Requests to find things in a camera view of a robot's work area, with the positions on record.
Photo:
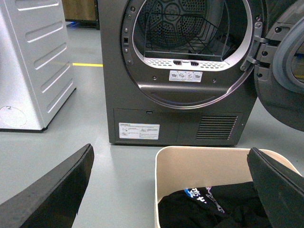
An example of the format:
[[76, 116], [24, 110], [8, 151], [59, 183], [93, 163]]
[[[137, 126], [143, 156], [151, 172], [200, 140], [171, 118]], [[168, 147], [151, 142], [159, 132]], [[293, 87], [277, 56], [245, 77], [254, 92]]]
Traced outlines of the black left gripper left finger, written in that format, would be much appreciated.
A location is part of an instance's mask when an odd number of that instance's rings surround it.
[[89, 184], [94, 149], [86, 144], [0, 205], [2, 228], [71, 228]]

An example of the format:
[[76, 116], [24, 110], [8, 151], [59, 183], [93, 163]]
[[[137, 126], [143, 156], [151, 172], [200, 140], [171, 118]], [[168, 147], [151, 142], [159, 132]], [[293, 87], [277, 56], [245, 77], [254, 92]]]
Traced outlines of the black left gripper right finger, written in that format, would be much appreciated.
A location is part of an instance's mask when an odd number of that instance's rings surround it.
[[253, 147], [247, 155], [249, 171], [265, 213], [274, 228], [304, 226], [304, 178]]

